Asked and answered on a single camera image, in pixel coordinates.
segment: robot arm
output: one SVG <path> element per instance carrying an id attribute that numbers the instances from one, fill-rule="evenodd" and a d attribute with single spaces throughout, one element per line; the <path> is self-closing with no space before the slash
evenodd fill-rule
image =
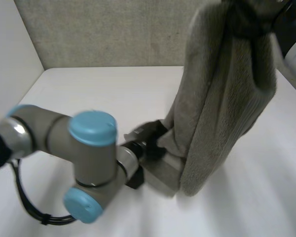
<path id="1" fill-rule="evenodd" d="M 0 167 L 12 162 L 22 202 L 15 160 L 36 151 L 73 164 L 76 183 L 64 195 L 64 205 L 75 219 L 92 223 L 138 170 L 144 148 L 134 142 L 116 146 L 116 122 L 107 113 L 88 111 L 71 118 L 32 105 L 19 106 L 0 121 Z M 66 218 L 63 224 L 74 220 Z M 53 219 L 41 221 L 59 224 Z"/>

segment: white wall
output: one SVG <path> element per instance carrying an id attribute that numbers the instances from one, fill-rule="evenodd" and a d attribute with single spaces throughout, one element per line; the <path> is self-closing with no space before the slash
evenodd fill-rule
<path id="1" fill-rule="evenodd" d="M 14 1 L 0 0 L 0 118 L 43 71 Z"/>
<path id="2" fill-rule="evenodd" d="M 0 0 L 0 118 L 20 102 L 43 71 L 13 0 Z M 0 190 L 6 191 L 0 191 L 0 201 L 16 197 L 9 167 L 0 172 Z M 11 202 L 0 205 L 0 230 L 13 230 L 17 220 Z"/>

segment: towel fold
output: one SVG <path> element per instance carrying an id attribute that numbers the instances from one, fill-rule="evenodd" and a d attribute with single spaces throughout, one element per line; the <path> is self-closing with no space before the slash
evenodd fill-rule
<path id="1" fill-rule="evenodd" d="M 168 155 L 186 159 L 180 188 L 195 195 L 255 123 L 276 91 L 269 36 L 239 39 L 226 26 L 227 2 L 194 16 L 184 73 L 158 140 Z"/>

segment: towel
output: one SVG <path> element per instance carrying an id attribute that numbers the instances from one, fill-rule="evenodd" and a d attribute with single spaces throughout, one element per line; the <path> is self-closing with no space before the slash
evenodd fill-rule
<path id="1" fill-rule="evenodd" d="M 158 140 L 167 156 L 184 160 L 179 180 L 197 194 L 247 133 L 276 91 L 269 35 L 233 36 L 226 26 L 228 2 L 199 8 L 190 25 L 182 81 Z"/>

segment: black clamp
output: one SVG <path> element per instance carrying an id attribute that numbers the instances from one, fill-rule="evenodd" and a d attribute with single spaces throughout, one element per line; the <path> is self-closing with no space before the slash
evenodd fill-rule
<path id="1" fill-rule="evenodd" d="M 159 120 L 149 122 L 128 134 L 130 136 L 133 135 L 133 137 L 130 142 L 122 146 L 129 148 L 138 159 L 158 160 L 161 159 L 167 151 L 165 148 L 158 147 L 157 142 L 167 131 L 168 130 Z M 132 189 L 138 189 L 144 182 L 144 169 L 139 166 L 133 177 L 126 183 L 126 186 Z"/>
<path id="2" fill-rule="evenodd" d="M 227 0 L 231 7 L 227 13 L 227 25 L 239 38 L 254 39 L 273 31 L 279 14 L 292 0 Z"/>

